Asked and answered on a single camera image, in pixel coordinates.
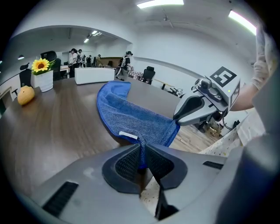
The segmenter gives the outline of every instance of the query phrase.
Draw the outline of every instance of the blue towel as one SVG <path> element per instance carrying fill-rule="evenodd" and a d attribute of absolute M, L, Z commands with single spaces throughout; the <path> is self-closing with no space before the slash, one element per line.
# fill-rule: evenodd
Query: blue towel
<path fill-rule="evenodd" d="M 97 108 L 102 121 L 113 135 L 124 138 L 133 144 L 139 143 L 141 145 L 139 168 L 146 168 L 146 144 L 154 143 L 168 147 L 174 140 L 180 126 L 170 118 L 128 102 L 126 97 L 130 86 L 130 82 L 108 82 L 98 92 Z M 119 135 L 120 131 L 136 135 L 138 139 Z"/>

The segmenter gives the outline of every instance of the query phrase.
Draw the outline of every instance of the sunflower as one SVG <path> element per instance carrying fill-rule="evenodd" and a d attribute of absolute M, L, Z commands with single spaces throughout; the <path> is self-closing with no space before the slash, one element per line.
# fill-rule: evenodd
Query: sunflower
<path fill-rule="evenodd" d="M 40 60 L 35 60 L 32 64 L 32 70 L 35 72 L 48 70 L 49 61 L 46 59 L 40 58 Z"/>

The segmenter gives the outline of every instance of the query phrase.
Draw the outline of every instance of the human arm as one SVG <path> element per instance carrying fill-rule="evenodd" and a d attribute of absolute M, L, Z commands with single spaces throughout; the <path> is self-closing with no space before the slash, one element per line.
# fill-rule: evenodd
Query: human arm
<path fill-rule="evenodd" d="M 259 90 L 253 83 L 240 89 L 239 95 L 231 107 L 231 111 L 241 111 L 253 108 L 252 99 Z"/>
<path fill-rule="evenodd" d="M 233 104 L 231 111 L 241 111 L 253 108 L 252 99 L 265 83 L 269 76 L 265 57 L 265 38 L 261 27 L 256 35 L 257 59 L 254 64 L 254 77 L 251 82 L 240 89 L 239 96 Z"/>

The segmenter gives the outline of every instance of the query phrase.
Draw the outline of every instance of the desk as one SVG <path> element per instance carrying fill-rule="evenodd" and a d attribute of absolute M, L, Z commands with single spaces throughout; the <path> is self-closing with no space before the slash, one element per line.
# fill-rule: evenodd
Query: desk
<path fill-rule="evenodd" d="M 60 71 L 70 72 L 70 68 L 68 67 L 68 65 L 62 65 L 60 66 Z"/>
<path fill-rule="evenodd" d="M 157 79 L 154 79 L 154 80 L 156 80 L 156 81 L 158 81 L 158 82 L 161 82 L 161 83 L 163 84 L 161 89 L 165 89 L 165 85 L 168 85 L 168 86 L 170 86 L 170 87 L 174 87 L 174 86 L 171 86 L 171 85 L 169 85 L 169 84 L 167 84 L 167 83 L 165 83 L 165 82 L 162 82 L 162 81 L 160 81 L 160 80 L 157 80 Z"/>
<path fill-rule="evenodd" d="M 173 117 L 179 98 L 127 77 L 127 100 Z M 114 137 L 99 118 L 96 96 L 105 83 L 76 85 L 74 78 L 53 83 L 21 107 L 13 101 L 0 118 L 0 152 L 12 185 L 26 195 L 79 158 L 130 144 Z"/>
<path fill-rule="evenodd" d="M 111 67 L 109 65 L 101 65 L 101 68 L 111 68 L 111 69 L 114 69 L 113 67 Z"/>

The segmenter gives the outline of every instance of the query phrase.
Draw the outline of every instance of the white ceiling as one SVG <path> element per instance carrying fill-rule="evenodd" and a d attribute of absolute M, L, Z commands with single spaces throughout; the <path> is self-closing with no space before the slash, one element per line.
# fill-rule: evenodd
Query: white ceiling
<path fill-rule="evenodd" d="M 74 40 L 78 40 L 81 43 L 84 42 L 84 40 L 88 37 L 89 34 L 92 33 L 92 29 L 88 28 L 69 28 L 69 27 L 51 27 L 51 28 L 41 28 L 41 29 L 35 29 L 26 31 L 24 33 L 21 33 L 14 38 L 11 39 L 11 41 L 16 41 L 17 43 L 25 44 L 29 39 L 34 39 L 34 37 L 40 37 L 41 40 L 52 40 L 55 41 L 56 39 L 63 39 L 63 38 L 70 38 Z M 102 33 L 99 36 L 92 36 L 90 38 L 90 44 L 95 44 L 99 41 L 109 41 L 109 40 L 115 40 L 116 37 L 114 37 L 111 34 L 108 33 Z"/>
<path fill-rule="evenodd" d="M 222 40 L 242 54 L 248 62 L 256 55 L 256 37 L 228 18 L 234 10 L 256 25 L 257 17 L 239 0 L 184 0 L 184 6 L 157 6 L 140 9 L 137 4 L 148 0 L 105 0 L 128 18 L 133 25 L 191 29 Z"/>

